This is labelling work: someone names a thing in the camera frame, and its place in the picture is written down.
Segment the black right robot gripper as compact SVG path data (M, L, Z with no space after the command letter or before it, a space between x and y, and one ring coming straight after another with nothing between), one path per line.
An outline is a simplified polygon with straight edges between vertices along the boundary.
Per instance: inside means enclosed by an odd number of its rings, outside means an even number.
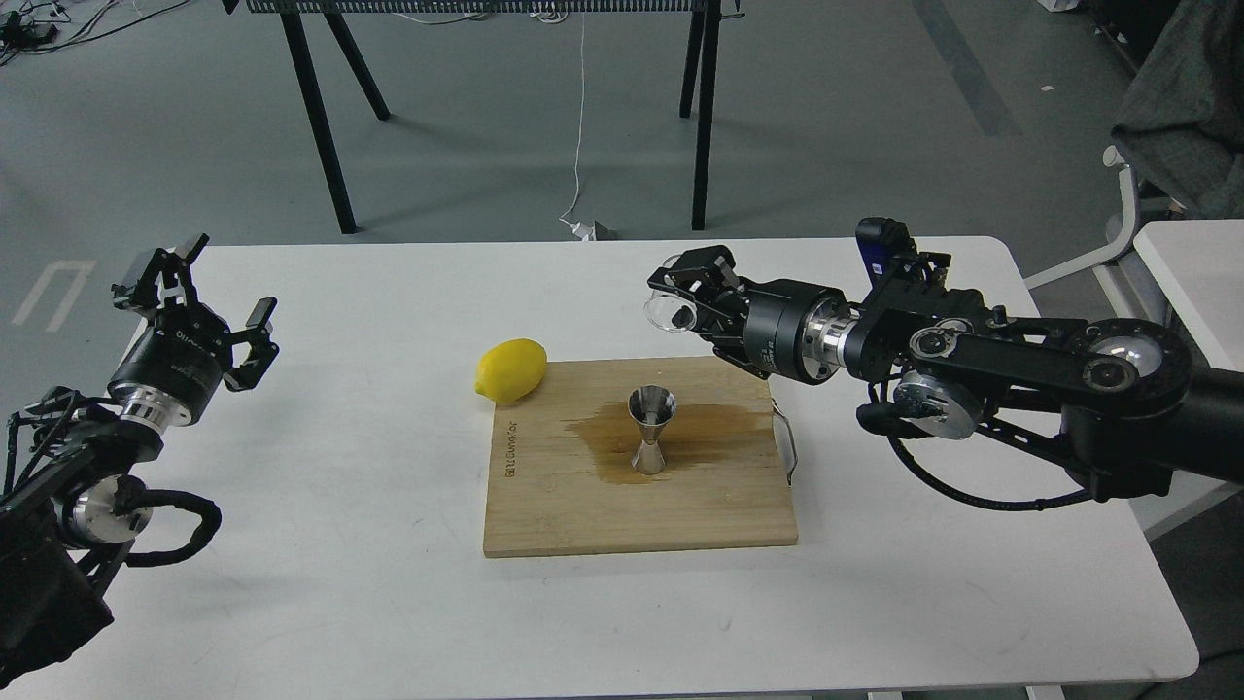
M846 363L856 318L838 288L789 279L744 282L724 245L675 254L647 283L651 292L679 288L693 296L695 333L712 344L712 356L750 375L820 385Z

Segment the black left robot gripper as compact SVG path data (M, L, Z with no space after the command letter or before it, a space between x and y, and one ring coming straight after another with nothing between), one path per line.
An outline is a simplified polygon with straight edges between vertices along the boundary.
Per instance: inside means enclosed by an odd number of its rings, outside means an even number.
M204 233L172 251L139 252L119 283L112 283L116 310L141 315L148 325L108 382L108 395L121 402L136 390L156 390L180 407L187 425L203 417L223 375L226 390L253 390L280 353L271 339L276 297L259 298L245 328L231 333L211 310L170 310L178 298L199 306L190 267L209 240ZM248 356L231 367L236 344L248 344Z

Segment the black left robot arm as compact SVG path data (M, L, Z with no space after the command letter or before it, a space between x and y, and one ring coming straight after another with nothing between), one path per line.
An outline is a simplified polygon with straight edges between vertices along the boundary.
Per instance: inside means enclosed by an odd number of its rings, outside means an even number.
M113 305L146 320L104 395L53 385L12 412L1 513L1 674L61 663L113 620L104 593L121 567L173 566L221 528L221 510L131 471L160 455L169 426L197 424L221 385L258 385L279 353L274 297L240 331L199 298L200 235L142 254Z

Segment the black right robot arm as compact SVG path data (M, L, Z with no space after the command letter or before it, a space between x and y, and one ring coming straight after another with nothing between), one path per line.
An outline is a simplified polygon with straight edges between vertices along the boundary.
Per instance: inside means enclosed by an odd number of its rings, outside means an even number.
M724 245L668 259L648 279L651 323L690 331L759 378L820 385L865 380L856 418L899 461L960 504L1040 512L1168 494L1174 472L1240 484L1242 375L1195 367L1174 331L1144 320L1021 318L974 288L948 288L950 256L921 252L906 225L865 218L853 231L871 291L778 279L753 282ZM1064 467L1079 491L1005 502L928 472L908 439L982 435Z

